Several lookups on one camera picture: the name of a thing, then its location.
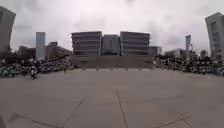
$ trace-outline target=staircase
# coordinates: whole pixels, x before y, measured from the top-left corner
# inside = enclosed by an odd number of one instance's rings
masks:
[[[150,68],[149,57],[142,56],[95,56],[72,57],[79,68]]]

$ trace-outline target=building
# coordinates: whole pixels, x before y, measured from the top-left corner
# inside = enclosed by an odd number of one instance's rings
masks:
[[[0,6],[0,52],[10,49],[11,33],[16,14]]]
[[[101,55],[102,32],[72,33],[73,52],[76,56]]]
[[[150,34],[121,32],[122,55],[148,55]]]
[[[206,50],[201,50],[200,52],[200,58],[204,59],[205,57],[208,57],[208,52]]]
[[[51,42],[44,46],[45,59],[60,58],[62,56],[71,55],[72,51],[58,46],[58,42]],[[25,46],[20,46],[18,51],[20,56],[25,56],[26,58],[35,58],[36,48],[27,48]]]
[[[162,54],[162,47],[160,46],[149,46],[149,56],[156,57]]]
[[[165,55],[169,56],[169,57],[186,59],[186,55],[187,55],[186,53],[187,53],[186,50],[178,48],[178,49],[174,49],[174,50],[165,52]]]
[[[210,41],[211,58],[224,60],[224,16],[217,12],[205,18]]]
[[[199,56],[196,54],[195,51],[188,51],[188,53],[189,53],[190,60],[197,60],[199,58]]]
[[[46,40],[45,32],[36,33],[36,59],[37,60],[45,60],[45,54],[46,54],[45,40]]]
[[[121,55],[120,37],[118,35],[104,35],[101,48],[102,55]]]
[[[185,36],[185,50],[186,50],[186,60],[189,60],[191,55],[190,51],[193,50],[193,44],[191,44],[191,35]]]
[[[71,55],[72,51],[65,49],[58,45],[58,42],[51,42],[47,46],[45,46],[45,58],[58,58],[61,56]]]

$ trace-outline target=paved ground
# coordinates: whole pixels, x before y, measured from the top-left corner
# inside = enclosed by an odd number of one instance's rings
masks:
[[[78,70],[0,79],[0,115],[9,128],[223,128],[223,92],[215,76]]]

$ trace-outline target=tall building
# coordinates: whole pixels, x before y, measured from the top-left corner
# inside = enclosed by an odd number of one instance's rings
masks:
[[[217,61],[224,60],[224,16],[217,12],[205,18],[210,40],[211,57]]]
[[[186,54],[187,54],[186,55],[186,59],[190,60],[190,50],[193,50],[193,49],[190,49],[191,46],[193,46],[191,44],[191,35],[185,36],[185,40],[186,40],[186,42],[185,42],[185,50],[186,50]]]
[[[0,52],[10,48],[12,27],[16,14],[0,6]]]
[[[76,56],[101,55],[102,32],[72,33],[73,52]]]
[[[45,59],[45,40],[46,40],[45,32],[36,33],[36,59],[37,60]]]
[[[156,57],[162,54],[162,47],[160,46],[149,46],[149,56]]]
[[[104,35],[102,41],[102,55],[120,55],[121,45],[118,35]]]
[[[148,55],[150,34],[121,32],[122,55]]]

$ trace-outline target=cloudy sky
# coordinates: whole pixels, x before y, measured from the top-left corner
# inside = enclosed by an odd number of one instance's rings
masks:
[[[71,48],[71,32],[120,31],[151,33],[152,44],[164,50],[184,48],[192,35],[194,49],[209,49],[204,18],[224,12],[223,0],[0,0],[16,12],[12,48],[35,46],[35,32],[47,33],[47,43]]]

